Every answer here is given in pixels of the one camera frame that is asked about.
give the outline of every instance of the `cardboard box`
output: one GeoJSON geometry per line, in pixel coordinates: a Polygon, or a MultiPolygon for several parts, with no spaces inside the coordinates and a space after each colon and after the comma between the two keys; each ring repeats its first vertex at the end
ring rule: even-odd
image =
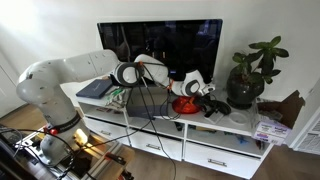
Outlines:
{"type": "Polygon", "coordinates": [[[300,109],[305,104],[299,94],[299,91],[295,91],[282,102],[257,99],[259,111],[276,111],[282,115],[282,118],[278,122],[267,116],[258,115],[252,137],[280,146],[291,132],[300,109]]]}

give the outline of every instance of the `blue book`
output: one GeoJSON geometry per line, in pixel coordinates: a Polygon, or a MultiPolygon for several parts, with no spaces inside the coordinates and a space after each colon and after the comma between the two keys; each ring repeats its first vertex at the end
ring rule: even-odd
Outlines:
{"type": "Polygon", "coordinates": [[[92,99],[101,99],[105,93],[112,87],[112,81],[110,79],[96,79],[88,86],[81,89],[76,96],[86,97],[92,99]]]}

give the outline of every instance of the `black screen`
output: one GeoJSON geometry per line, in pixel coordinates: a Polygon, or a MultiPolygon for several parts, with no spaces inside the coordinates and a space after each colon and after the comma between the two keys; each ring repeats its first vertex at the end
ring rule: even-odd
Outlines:
{"type": "Polygon", "coordinates": [[[120,61],[147,54],[164,63],[172,79],[182,81],[198,69],[205,83],[213,76],[221,27],[220,19],[98,24],[103,48],[120,61]]]}

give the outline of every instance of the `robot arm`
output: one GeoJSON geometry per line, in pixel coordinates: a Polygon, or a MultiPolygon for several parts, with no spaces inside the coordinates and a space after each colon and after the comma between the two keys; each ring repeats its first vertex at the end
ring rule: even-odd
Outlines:
{"type": "MultiPolygon", "coordinates": [[[[105,75],[118,63],[117,56],[110,50],[38,62],[20,76],[17,94],[40,109],[51,134],[77,149],[77,144],[86,143],[90,132],[60,84],[82,82],[105,75]]],[[[68,155],[63,142],[50,135],[45,136],[40,147],[43,152],[40,157],[47,164],[57,164],[68,155]]]]}
{"type": "MultiPolygon", "coordinates": [[[[187,73],[183,82],[175,82],[168,78],[167,67],[152,57],[140,55],[133,63],[122,63],[113,51],[103,50],[31,65],[19,78],[17,94],[41,110],[51,134],[77,149],[78,144],[87,142],[90,132],[60,84],[82,82],[111,71],[116,80],[125,86],[134,86],[139,77],[146,77],[170,87],[180,96],[204,95],[213,90],[213,86],[204,84],[198,71],[187,73]]],[[[63,142],[49,135],[41,141],[40,148],[43,152],[40,157],[47,164],[57,164],[68,155],[63,142]]]]}
{"type": "Polygon", "coordinates": [[[144,54],[139,55],[134,63],[119,64],[114,71],[114,76],[120,84],[125,86],[134,86],[140,77],[145,77],[160,86],[169,87],[179,96],[204,96],[214,90],[213,84],[203,82],[198,70],[188,72],[184,81],[169,79],[168,68],[160,61],[144,54]]]}

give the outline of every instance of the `red bowl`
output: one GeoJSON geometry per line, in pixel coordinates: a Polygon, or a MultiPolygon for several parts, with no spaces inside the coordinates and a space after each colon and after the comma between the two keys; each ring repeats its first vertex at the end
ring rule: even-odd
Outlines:
{"type": "Polygon", "coordinates": [[[194,114],[201,108],[190,102],[192,97],[180,96],[172,102],[172,109],[179,114],[194,114]]]}

